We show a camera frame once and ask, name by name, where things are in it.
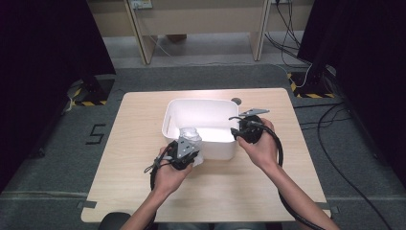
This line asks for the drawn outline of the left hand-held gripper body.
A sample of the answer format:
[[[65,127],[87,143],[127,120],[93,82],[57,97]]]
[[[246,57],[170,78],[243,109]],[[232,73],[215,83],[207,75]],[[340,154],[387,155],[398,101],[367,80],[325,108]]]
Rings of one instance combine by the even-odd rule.
[[[169,144],[169,162],[178,171],[185,170],[193,163],[198,153],[199,148],[184,137],[179,137],[177,141]]]

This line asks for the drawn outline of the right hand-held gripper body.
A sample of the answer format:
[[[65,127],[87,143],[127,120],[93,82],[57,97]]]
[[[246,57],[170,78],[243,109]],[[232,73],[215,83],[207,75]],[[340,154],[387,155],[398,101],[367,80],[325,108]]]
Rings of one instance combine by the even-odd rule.
[[[234,118],[238,122],[237,129],[243,132],[241,138],[247,143],[255,144],[260,139],[263,131],[263,122],[259,115],[268,112],[269,109],[251,108],[235,116]]]

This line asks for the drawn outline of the person's left hand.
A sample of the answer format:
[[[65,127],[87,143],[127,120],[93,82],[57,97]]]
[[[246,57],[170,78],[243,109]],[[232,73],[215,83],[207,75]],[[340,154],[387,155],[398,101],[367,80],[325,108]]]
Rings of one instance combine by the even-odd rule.
[[[152,193],[160,199],[168,198],[182,184],[187,175],[192,171],[192,164],[182,170],[176,170],[172,164],[163,159],[160,162],[160,168],[155,175],[154,188]]]

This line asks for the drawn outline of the black chair part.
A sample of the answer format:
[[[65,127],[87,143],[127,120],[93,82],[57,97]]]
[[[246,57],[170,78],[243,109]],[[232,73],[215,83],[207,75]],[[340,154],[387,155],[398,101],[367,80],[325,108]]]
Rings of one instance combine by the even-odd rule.
[[[130,214],[127,213],[109,213],[102,219],[98,230],[120,230],[129,218]]]

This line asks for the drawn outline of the beige wooden desk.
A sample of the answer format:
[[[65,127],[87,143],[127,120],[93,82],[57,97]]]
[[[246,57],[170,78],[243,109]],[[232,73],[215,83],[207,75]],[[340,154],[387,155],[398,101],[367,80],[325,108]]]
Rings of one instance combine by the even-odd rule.
[[[249,35],[253,60],[261,58],[268,32],[289,21],[302,31],[315,0],[151,0],[152,9],[134,10],[130,0],[87,0],[101,35],[133,36],[144,64],[150,64],[160,35]]]

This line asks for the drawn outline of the dark curtain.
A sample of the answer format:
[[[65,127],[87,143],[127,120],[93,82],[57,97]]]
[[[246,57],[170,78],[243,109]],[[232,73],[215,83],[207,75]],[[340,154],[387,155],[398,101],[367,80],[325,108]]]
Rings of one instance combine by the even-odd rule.
[[[336,70],[378,156],[406,187],[406,0],[314,0],[299,56]]]
[[[0,0],[0,193],[69,87],[114,72],[87,0]]]

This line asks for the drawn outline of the person's right hand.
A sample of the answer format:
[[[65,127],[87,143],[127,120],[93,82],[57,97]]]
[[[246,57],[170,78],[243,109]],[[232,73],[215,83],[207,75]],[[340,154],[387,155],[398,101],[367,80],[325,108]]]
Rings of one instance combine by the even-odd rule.
[[[278,148],[274,138],[266,130],[255,144],[247,143],[242,137],[238,137],[237,142],[263,172],[271,173],[278,167]]]

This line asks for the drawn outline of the white wall socket strip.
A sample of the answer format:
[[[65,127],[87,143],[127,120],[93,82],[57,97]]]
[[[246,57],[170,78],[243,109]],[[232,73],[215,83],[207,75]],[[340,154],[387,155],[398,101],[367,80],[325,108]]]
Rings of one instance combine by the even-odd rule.
[[[152,9],[151,0],[130,0],[130,5],[134,10]]]

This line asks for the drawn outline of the black stand base striped tape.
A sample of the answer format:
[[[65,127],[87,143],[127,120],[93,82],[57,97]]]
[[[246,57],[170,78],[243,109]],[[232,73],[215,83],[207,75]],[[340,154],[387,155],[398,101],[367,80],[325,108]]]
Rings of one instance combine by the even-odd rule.
[[[306,72],[289,72],[287,78],[297,98],[333,98],[331,87],[323,77],[309,77]]]
[[[98,80],[93,77],[91,80],[83,80],[74,86],[74,91],[69,96],[72,106],[95,106],[106,105],[114,79]]]

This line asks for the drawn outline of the white plastic storage bin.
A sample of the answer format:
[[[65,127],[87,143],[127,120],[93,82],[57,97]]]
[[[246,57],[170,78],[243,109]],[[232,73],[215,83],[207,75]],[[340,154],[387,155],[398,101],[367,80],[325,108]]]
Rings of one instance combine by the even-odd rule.
[[[167,107],[162,134],[167,141],[177,139],[180,129],[193,127],[202,138],[201,154],[205,160],[231,160],[237,142],[231,128],[238,128],[238,106],[232,101],[214,99],[175,99]]]

